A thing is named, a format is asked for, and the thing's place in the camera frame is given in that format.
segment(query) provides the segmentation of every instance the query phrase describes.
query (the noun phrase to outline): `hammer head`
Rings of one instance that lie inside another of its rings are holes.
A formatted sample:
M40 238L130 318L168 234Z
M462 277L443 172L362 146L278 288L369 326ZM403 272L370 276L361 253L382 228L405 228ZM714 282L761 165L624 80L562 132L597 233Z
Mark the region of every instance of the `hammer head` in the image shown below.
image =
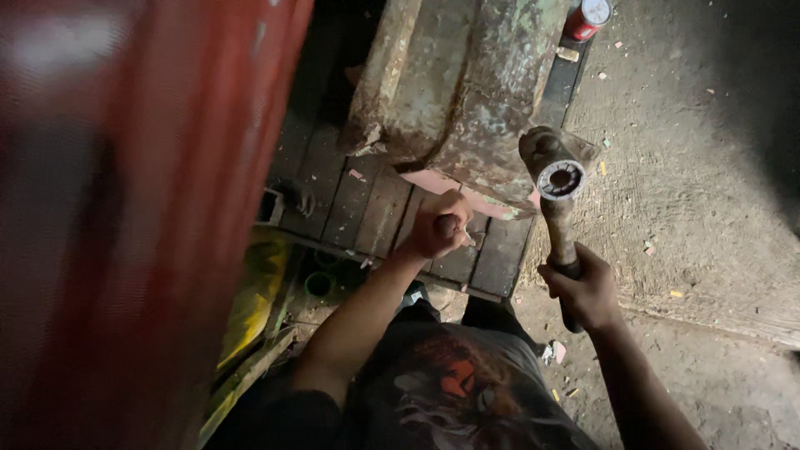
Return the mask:
M581 163L550 127L535 127L519 139L519 155L539 194L548 200L573 198L586 181Z

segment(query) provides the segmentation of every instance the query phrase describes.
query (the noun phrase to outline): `corrugated red panel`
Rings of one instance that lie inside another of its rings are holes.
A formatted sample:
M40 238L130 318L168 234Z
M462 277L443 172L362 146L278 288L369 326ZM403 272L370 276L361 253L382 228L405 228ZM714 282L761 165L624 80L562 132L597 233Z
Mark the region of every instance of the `corrugated red panel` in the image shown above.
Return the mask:
M0 6L0 448L192 448L311 0Z

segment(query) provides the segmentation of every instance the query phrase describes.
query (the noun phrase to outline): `graphic print t-shirt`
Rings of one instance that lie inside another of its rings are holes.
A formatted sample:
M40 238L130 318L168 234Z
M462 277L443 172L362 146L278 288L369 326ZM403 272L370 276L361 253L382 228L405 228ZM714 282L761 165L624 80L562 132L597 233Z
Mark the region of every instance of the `graphic print t-shirt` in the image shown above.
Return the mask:
M524 341L448 323L390 326L344 414L325 393L297 392L268 416L264 442L291 448L596 448L550 396Z

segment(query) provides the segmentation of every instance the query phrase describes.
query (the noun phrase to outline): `rusty metal block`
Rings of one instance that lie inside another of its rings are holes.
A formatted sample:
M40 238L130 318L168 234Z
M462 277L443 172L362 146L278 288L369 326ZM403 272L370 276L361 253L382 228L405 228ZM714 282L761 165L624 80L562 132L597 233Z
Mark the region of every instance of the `rusty metal block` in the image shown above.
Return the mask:
M430 169L505 208L536 212L518 140L539 103L567 0L389 0L339 147ZM565 134L585 167L594 146Z

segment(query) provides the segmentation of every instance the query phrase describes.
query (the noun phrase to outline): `wooden handle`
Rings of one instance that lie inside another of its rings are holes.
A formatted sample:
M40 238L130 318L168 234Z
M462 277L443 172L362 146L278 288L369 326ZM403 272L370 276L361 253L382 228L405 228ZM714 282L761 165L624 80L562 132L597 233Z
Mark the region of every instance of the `wooden handle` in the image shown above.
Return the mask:
M552 264L558 273L571 279L581 277L581 264L578 261L578 253L575 252L575 237L572 228L572 209L575 205L572 199L567 200L548 200L542 199L542 215L547 222L547 232L550 235L550 256L547 262ZM575 318L564 308L564 301L561 303L561 317L567 330L573 333L583 331Z

